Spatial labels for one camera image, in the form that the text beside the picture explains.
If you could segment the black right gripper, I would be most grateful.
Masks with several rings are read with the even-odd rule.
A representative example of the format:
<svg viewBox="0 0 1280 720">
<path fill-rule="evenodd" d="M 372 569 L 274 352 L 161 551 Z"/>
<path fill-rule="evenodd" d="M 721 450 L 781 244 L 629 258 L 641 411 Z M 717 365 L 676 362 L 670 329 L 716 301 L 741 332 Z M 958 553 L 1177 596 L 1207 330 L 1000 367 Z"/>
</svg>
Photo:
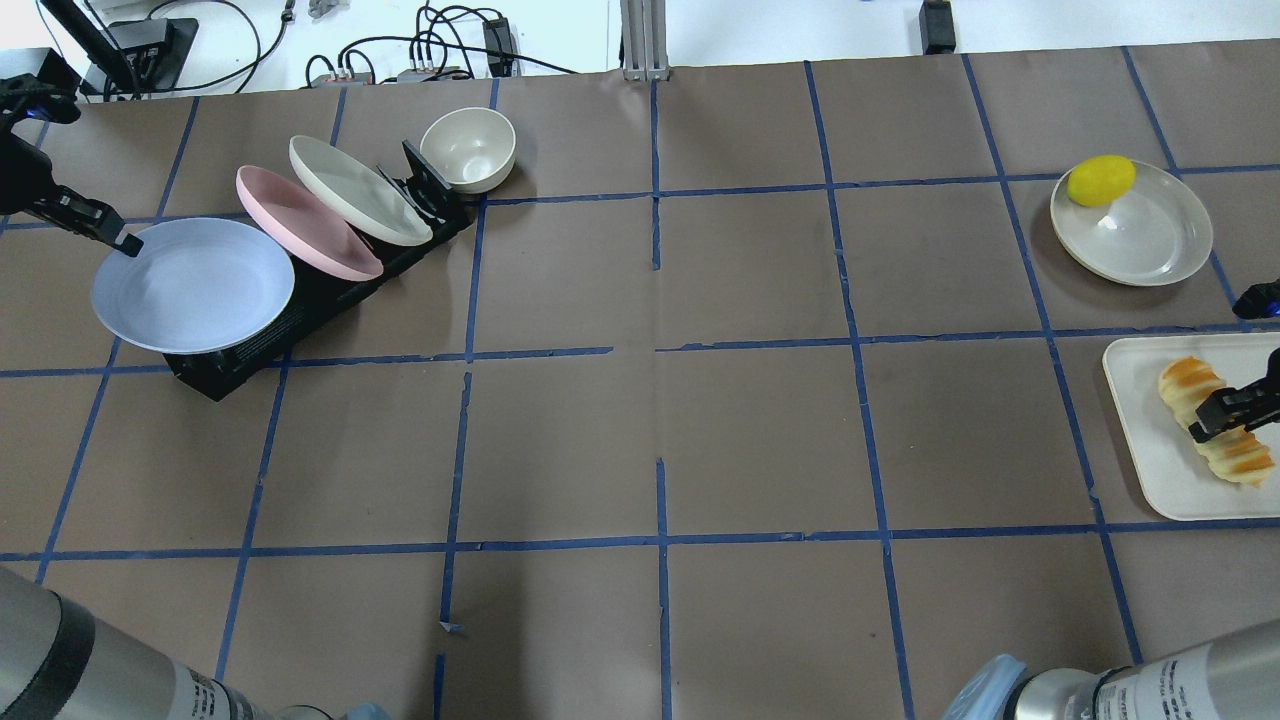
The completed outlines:
<svg viewBox="0 0 1280 720">
<path fill-rule="evenodd" d="M 1279 281 L 1251 286 L 1231 306 L 1244 320 L 1277 318 Z M 1243 388 L 1213 391 L 1196 410 L 1196 419 L 1188 432 L 1202 445 L 1234 430 L 1251 432 L 1249 427 L 1263 427 L 1277 421 L 1279 350 L 1267 360 L 1265 374 Z"/>
</svg>

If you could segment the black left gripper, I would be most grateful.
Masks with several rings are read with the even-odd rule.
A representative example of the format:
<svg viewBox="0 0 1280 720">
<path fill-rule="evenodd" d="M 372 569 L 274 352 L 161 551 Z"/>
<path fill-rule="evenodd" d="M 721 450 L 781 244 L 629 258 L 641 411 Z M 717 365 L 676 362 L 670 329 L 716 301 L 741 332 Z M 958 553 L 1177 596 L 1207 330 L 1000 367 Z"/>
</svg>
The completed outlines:
<svg viewBox="0 0 1280 720">
<path fill-rule="evenodd" d="M 55 124 L 78 120 L 81 110 L 74 94 L 38 79 L 15 76 L 3 79 L 1 210 L 6 215 L 27 213 L 96 241 L 128 258 L 137 258 L 143 241 L 128 231 L 116 231 L 108 219 L 105 204 L 86 199 L 52 178 L 52 161 L 32 143 L 14 135 L 22 120 L 40 119 Z"/>
</svg>

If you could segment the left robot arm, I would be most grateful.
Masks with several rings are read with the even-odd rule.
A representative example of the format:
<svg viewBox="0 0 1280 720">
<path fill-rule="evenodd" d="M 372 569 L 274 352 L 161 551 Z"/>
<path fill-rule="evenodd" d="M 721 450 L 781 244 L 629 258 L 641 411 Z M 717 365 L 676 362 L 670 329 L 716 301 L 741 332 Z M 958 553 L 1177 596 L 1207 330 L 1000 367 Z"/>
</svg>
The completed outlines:
<svg viewBox="0 0 1280 720">
<path fill-rule="evenodd" d="M 137 258 L 143 241 L 110 205 L 52 179 L 50 159 L 13 135 L 33 117 L 78 119 L 70 88 L 26 73 L 3 81 L 3 210 L 55 225 Z M 79 603 L 3 573 L 5 719 L 265 719 L 238 691 L 97 619 Z"/>
</svg>

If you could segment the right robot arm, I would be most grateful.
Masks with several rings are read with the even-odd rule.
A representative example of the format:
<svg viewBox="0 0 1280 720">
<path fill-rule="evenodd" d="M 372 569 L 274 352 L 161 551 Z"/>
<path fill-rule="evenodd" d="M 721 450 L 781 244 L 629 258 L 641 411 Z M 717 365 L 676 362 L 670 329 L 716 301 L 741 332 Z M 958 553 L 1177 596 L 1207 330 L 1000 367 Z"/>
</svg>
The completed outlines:
<svg viewBox="0 0 1280 720">
<path fill-rule="evenodd" d="M 1277 516 L 1277 336 L 1120 340 L 1103 373 L 1148 503 L 1174 521 Z M 1275 719 L 1277 623 L 1105 673 L 987 662 L 948 719 Z"/>
</svg>

